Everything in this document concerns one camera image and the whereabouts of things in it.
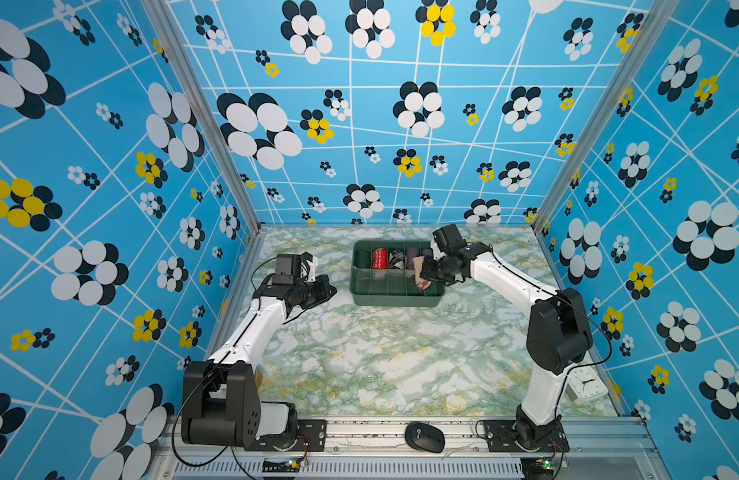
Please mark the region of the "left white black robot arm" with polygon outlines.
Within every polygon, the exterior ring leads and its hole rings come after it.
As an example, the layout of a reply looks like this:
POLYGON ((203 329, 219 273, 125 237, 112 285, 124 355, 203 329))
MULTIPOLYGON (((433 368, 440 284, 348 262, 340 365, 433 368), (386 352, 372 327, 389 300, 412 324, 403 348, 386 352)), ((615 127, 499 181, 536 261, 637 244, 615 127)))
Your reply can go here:
POLYGON ((289 402, 260 399, 255 373, 273 334, 292 310, 311 310, 336 294, 312 254, 279 254, 274 270, 253 292, 249 310, 229 338, 205 361, 187 367, 179 409, 186 444, 287 447, 297 438, 297 412, 289 402))

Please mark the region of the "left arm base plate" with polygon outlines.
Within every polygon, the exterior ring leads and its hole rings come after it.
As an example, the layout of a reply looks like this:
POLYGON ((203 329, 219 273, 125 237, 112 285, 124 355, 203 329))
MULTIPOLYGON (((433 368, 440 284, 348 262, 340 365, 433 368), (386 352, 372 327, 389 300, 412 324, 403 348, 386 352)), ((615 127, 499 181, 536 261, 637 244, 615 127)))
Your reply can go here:
POLYGON ((246 451, 259 452, 323 452, 325 448, 327 421, 325 419, 301 419, 297 421, 295 438, 291 441, 255 439, 246 451))

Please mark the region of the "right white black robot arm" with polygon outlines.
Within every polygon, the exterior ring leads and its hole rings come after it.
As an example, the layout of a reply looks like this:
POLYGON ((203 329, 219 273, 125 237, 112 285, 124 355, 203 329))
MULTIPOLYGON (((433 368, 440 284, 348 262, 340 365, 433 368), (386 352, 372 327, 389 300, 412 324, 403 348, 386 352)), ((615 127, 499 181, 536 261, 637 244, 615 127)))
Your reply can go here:
POLYGON ((527 314, 525 347, 533 372, 517 407, 515 439, 533 450, 559 430, 559 404, 573 369, 583 365, 593 347, 591 322, 577 290, 550 286, 520 272, 483 242, 469 243, 455 224, 433 232, 431 256, 423 257, 421 278, 451 286, 475 280, 527 314))

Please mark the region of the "beige purple striped sock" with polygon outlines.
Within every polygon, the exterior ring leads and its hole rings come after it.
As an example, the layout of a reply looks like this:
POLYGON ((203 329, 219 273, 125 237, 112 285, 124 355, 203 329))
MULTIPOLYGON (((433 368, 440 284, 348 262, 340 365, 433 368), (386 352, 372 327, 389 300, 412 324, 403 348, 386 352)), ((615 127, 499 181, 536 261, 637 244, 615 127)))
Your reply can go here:
POLYGON ((425 291, 431 286, 431 282, 423 278, 421 271, 423 271, 423 268, 420 265, 415 266, 415 286, 418 290, 425 291))

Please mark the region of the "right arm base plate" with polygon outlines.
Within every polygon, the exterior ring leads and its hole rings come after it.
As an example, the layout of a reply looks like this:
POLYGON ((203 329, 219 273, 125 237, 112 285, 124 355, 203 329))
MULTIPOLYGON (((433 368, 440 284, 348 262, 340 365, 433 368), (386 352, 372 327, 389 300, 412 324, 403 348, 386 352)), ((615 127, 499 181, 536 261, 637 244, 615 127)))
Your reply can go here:
POLYGON ((491 453, 569 453, 569 440, 557 421, 536 426, 521 420, 479 420, 475 433, 487 442, 491 453))

